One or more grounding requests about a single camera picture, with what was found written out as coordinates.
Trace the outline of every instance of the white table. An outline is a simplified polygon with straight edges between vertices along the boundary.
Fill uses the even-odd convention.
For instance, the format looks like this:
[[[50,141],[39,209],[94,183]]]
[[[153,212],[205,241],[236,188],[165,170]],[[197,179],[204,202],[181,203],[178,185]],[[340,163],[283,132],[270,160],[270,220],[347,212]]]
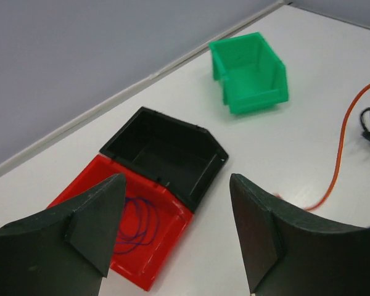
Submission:
[[[229,196],[231,173],[298,206],[314,204],[334,169],[340,126],[357,92],[370,82],[370,31],[282,7],[241,34],[260,31],[287,66],[290,102],[235,117],[222,104],[206,53],[0,178],[0,226],[43,210],[140,106],[203,126],[230,155],[195,219],[149,295],[248,295]],[[358,116],[348,124],[342,171],[316,213],[370,226],[370,144]],[[117,273],[101,296],[147,295]]]

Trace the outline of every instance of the orange cable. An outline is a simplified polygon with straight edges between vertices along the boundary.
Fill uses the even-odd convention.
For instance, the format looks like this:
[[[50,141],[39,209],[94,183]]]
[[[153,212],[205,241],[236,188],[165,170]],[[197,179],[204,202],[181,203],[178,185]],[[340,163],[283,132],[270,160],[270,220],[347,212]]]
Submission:
[[[310,206],[310,207],[306,207],[304,208],[305,211],[313,211],[313,210],[316,210],[317,208],[319,208],[321,205],[324,204],[324,202],[327,200],[327,198],[330,196],[330,194],[332,193],[333,191],[333,188],[335,186],[335,183],[337,181],[337,178],[339,177],[339,171],[340,171],[340,164],[341,164],[341,156],[342,156],[342,152],[343,152],[343,146],[344,146],[344,137],[345,137],[345,129],[347,128],[347,123],[348,123],[348,119],[350,118],[350,115],[351,115],[351,112],[354,108],[354,106],[356,105],[356,103],[359,101],[359,99],[363,96],[363,94],[368,91],[370,89],[370,84],[365,86],[359,93],[358,95],[354,98],[354,100],[352,101],[351,105],[349,106],[345,116],[344,116],[344,120],[343,120],[343,123],[342,123],[342,126],[341,126],[341,133],[340,133],[340,141],[339,141],[339,149],[337,151],[337,158],[336,158],[336,161],[335,161],[335,168],[334,168],[334,174],[333,174],[333,178],[332,178],[332,181],[329,185],[329,188],[327,188],[327,191],[326,193],[323,195],[322,199],[317,202],[316,204]]]

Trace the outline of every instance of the gray wall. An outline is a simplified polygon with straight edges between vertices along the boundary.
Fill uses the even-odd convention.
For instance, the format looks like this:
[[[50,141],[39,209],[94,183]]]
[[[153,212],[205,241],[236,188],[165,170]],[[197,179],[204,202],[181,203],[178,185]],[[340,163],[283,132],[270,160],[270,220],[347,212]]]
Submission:
[[[294,0],[293,5],[370,28],[370,0]]]
[[[0,0],[0,163],[276,0]]]

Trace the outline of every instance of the table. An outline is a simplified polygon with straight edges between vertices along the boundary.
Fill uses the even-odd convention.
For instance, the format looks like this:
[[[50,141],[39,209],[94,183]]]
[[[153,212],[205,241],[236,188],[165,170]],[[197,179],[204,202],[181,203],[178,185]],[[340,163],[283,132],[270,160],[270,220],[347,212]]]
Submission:
[[[248,295],[229,195],[231,173],[298,206],[314,204],[334,169],[342,118],[370,82],[370,31],[284,6],[242,30],[260,31],[287,66],[290,102],[234,116],[205,53],[0,178],[0,226],[43,210],[140,106],[207,128],[230,155],[194,221],[147,294],[113,271],[100,296]],[[315,213],[370,226],[370,144],[348,123],[342,171]]]

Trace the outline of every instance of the green bin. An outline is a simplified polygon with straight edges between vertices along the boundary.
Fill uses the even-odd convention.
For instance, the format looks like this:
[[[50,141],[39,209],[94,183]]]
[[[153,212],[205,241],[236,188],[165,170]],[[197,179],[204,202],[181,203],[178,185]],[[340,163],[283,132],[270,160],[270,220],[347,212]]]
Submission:
[[[285,65],[260,33],[210,43],[214,80],[233,114],[247,113],[289,99]]]

